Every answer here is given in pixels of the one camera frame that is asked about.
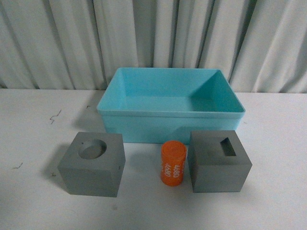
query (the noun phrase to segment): hole in block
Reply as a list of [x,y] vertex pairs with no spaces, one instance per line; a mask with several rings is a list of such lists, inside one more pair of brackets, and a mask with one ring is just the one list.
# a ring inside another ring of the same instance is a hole
[[106,143],[102,140],[94,139],[82,142],[79,148],[79,156],[86,160],[96,159],[106,151]]
[[221,143],[221,146],[222,146],[222,149],[223,149],[225,156],[227,156],[227,157],[235,157],[236,156],[236,153],[235,153],[234,148],[232,147],[232,145],[230,143],[229,138],[225,138],[220,143]]

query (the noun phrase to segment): rectangular hole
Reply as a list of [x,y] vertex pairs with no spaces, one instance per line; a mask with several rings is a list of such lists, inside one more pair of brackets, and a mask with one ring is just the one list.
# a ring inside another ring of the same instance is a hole
[[225,156],[227,156],[227,157],[235,157],[236,156],[236,153],[235,153],[234,148],[232,147],[232,145],[230,143],[229,138],[225,138],[220,143],[221,143],[221,146],[222,146],[222,149],[223,149]]

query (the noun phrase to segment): circular hole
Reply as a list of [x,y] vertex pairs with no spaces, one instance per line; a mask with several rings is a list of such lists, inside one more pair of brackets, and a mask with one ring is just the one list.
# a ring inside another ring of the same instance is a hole
[[106,143],[102,140],[88,140],[82,142],[79,148],[79,156],[83,159],[91,160],[100,157],[106,151]]

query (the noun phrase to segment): cube with square hole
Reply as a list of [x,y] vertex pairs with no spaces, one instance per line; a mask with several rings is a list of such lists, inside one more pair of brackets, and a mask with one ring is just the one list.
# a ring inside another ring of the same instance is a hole
[[192,131],[188,150],[193,192],[240,192],[252,163],[236,132]]

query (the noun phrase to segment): cube with round hole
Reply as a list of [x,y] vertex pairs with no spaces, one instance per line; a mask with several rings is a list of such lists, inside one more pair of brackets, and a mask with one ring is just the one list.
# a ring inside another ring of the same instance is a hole
[[70,194],[116,197],[125,162],[121,134],[79,132],[58,170]]

